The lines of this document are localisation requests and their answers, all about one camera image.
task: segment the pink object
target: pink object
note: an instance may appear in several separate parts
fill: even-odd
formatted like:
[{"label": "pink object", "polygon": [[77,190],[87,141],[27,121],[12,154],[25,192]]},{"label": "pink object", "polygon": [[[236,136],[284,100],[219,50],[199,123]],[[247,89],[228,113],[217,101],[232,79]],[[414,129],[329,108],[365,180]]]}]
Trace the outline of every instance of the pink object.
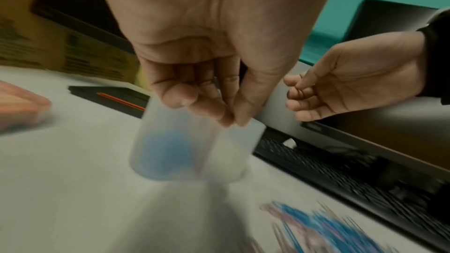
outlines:
[{"label": "pink object", "polygon": [[17,125],[34,125],[48,114],[50,100],[0,81],[0,131]]}]

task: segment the translucent cup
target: translucent cup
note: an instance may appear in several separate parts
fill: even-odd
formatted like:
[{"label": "translucent cup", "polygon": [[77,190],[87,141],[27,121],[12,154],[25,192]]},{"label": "translucent cup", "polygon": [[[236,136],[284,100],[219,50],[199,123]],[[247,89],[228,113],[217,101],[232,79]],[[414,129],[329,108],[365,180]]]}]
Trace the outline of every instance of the translucent cup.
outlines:
[{"label": "translucent cup", "polygon": [[224,129],[186,108],[169,109],[152,97],[131,153],[131,167],[154,180],[226,183],[239,179],[265,125]]}]

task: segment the black sleeve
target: black sleeve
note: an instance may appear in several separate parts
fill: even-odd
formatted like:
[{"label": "black sleeve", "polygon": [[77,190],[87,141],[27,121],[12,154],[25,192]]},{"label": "black sleeve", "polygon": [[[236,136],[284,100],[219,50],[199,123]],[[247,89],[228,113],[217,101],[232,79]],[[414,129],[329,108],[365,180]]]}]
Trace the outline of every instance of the black sleeve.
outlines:
[{"label": "black sleeve", "polygon": [[443,105],[449,105],[450,11],[441,13],[436,20],[419,31],[425,35],[427,45],[427,79],[419,96],[441,98]]}]

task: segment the table surface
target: table surface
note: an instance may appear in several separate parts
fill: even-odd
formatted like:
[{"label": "table surface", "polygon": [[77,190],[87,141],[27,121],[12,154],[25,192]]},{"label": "table surface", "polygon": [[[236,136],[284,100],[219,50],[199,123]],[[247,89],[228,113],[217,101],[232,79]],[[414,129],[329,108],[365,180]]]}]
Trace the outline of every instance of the table surface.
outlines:
[{"label": "table surface", "polygon": [[[226,247],[233,232],[259,243],[249,253],[275,253],[283,223],[261,210],[272,201],[352,220],[385,252],[428,252],[255,157],[245,178],[228,186],[138,176],[128,155],[140,120],[67,90],[110,85],[145,93],[132,84],[13,67],[0,67],[0,80],[53,103],[43,125],[0,136],[0,252],[195,252],[193,240]],[[303,245],[306,237],[297,238]]]}]

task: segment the hand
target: hand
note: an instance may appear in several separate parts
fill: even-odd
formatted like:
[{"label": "hand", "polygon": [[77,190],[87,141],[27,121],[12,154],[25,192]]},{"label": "hand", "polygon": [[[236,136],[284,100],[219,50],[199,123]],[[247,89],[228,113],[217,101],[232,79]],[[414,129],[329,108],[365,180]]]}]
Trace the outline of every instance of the hand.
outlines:
[{"label": "hand", "polygon": [[164,104],[244,126],[297,62],[326,0],[107,2]]},{"label": "hand", "polygon": [[306,74],[287,75],[286,107],[300,121],[388,106],[425,86],[421,32],[386,33],[332,47]]}]

